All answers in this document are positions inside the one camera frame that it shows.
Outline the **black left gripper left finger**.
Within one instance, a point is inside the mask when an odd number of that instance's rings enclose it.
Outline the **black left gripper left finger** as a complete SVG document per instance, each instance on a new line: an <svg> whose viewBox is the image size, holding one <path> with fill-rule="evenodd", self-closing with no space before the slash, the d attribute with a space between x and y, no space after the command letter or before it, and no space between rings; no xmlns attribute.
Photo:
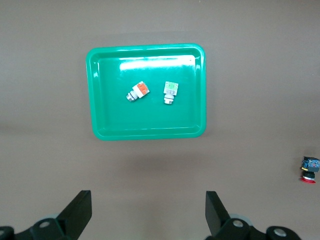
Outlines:
<svg viewBox="0 0 320 240"><path fill-rule="evenodd" d="M15 233L11 226L0 227L2 240L77 240L92 217L92 193L80 191L56 217L44 218Z"/></svg>

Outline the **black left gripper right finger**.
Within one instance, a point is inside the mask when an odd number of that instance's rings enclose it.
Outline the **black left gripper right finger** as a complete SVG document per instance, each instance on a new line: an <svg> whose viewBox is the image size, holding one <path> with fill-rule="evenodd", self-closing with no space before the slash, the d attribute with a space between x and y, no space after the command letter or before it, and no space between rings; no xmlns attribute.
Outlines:
<svg viewBox="0 0 320 240"><path fill-rule="evenodd" d="M265 232L257 230L247 219L230 215L217 192L205 195L205 219L210 230L208 240L299 240L299 235L283 226L270 226Z"/></svg>

